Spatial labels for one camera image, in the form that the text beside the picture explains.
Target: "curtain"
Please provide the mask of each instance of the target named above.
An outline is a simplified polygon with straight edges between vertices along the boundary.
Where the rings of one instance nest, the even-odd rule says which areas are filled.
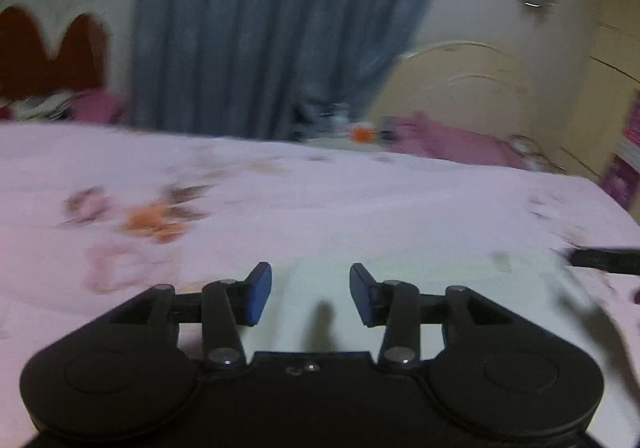
[[[306,138],[361,116],[428,0],[137,0],[130,122]]]

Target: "bed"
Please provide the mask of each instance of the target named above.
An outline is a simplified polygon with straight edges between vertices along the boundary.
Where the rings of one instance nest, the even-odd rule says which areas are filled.
[[[35,35],[22,14],[9,13]],[[50,60],[41,50],[33,55],[40,69],[12,70],[22,73],[9,91],[16,99],[54,88]],[[91,63],[92,82],[101,83],[101,62]],[[1,78],[14,78],[10,67],[0,62]],[[510,130],[517,121],[507,121]],[[181,190],[191,200],[171,210],[191,217],[179,232],[131,225]],[[34,352],[150,285],[198,291],[244,278],[266,260],[274,285],[261,323],[242,331],[249,356],[376,352],[382,331],[364,328],[351,302],[353,262],[423,292],[468,285],[589,352],[606,375],[590,431],[604,446],[631,448],[640,436],[638,373],[576,283],[580,273],[560,262],[569,243],[640,246],[640,228],[581,178],[377,150],[0,123],[0,446],[18,447],[34,433],[18,392]],[[197,326],[181,327],[180,346],[191,356],[201,355],[199,340]],[[423,327],[422,357],[441,348],[438,328]]]

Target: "pink bedsheet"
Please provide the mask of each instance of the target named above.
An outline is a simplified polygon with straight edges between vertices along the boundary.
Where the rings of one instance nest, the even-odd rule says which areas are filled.
[[[174,182],[208,185],[188,204],[210,216],[169,244],[124,235],[126,209]],[[91,186],[104,187],[114,215],[65,222],[63,201]],[[33,434],[18,377],[35,351],[156,282],[190,292],[266,260],[274,287],[260,326],[243,336],[249,355],[309,348],[320,304],[335,313],[339,348],[377,349],[382,333],[363,328],[350,302],[352,262],[427,292],[467,284],[595,357],[607,385],[592,432],[605,446],[630,448],[640,434],[632,398],[549,282],[562,276],[552,251],[569,243],[640,246],[640,229],[581,178],[278,142],[0,124],[0,446]],[[104,266],[123,251],[127,262],[96,269],[97,259]],[[509,272],[496,267],[494,259],[509,258]],[[199,332],[184,329],[181,345],[193,349]]]

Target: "pillow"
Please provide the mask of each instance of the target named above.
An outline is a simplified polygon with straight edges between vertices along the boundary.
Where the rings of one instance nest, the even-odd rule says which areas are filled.
[[[402,148],[406,154],[422,157],[445,159],[462,164],[480,164],[486,166],[509,166],[525,169],[520,156],[503,141],[446,126],[427,118],[422,112],[415,112],[406,120],[404,127],[396,126],[395,132],[401,143],[395,148]]]
[[[438,155],[425,142],[418,131],[416,122],[412,118],[389,118],[392,142],[389,151],[397,154],[418,155],[439,159]]]
[[[73,105],[72,119],[84,123],[115,124],[124,112],[120,98],[105,89],[79,92]]]

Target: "metal pivot screw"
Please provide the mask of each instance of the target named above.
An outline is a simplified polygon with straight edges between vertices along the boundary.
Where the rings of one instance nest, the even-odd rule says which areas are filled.
[[[317,372],[318,370],[320,370],[320,365],[318,365],[316,362],[305,362],[304,369],[307,372]]]
[[[207,358],[217,365],[233,365],[240,359],[240,352],[231,347],[218,347],[217,349],[211,349],[207,354]]]
[[[285,373],[290,376],[300,376],[303,372],[318,372],[319,370],[320,365],[312,361],[304,362],[301,367],[290,366],[284,369]]]
[[[406,365],[415,359],[415,352],[408,347],[391,347],[385,351],[385,359],[397,365]]]

